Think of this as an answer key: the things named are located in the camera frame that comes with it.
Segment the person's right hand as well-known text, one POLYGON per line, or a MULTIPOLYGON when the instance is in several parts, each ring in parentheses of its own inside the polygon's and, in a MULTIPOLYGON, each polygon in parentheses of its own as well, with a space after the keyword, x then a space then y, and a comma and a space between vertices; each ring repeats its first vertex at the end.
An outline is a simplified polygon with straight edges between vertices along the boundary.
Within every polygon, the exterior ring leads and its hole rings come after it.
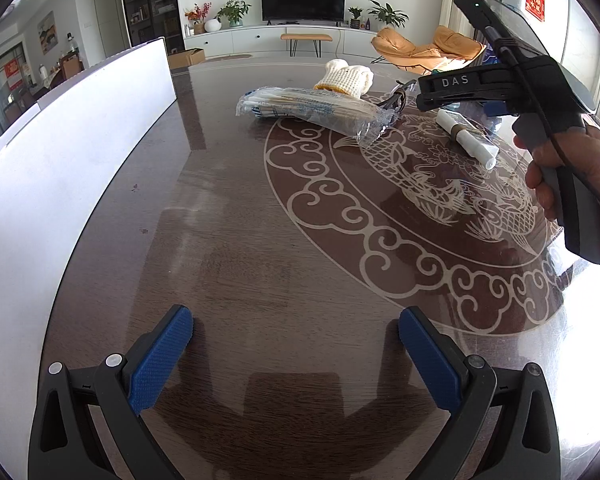
MULTIPOLYGON (((557 133, 555 139, 573 166, 600 193, 600 129, 594 126, 587 126, 585 130, 570 128, 566 132, 557 133)), ((541 169, 562 166, 562 160, 550 141, 535 148, 532 159, 533 162, 530 162, 527 169, 526 185, 535 192, 545 218, 553 221, 557 218, 555 197, 544 181, 541 169)))

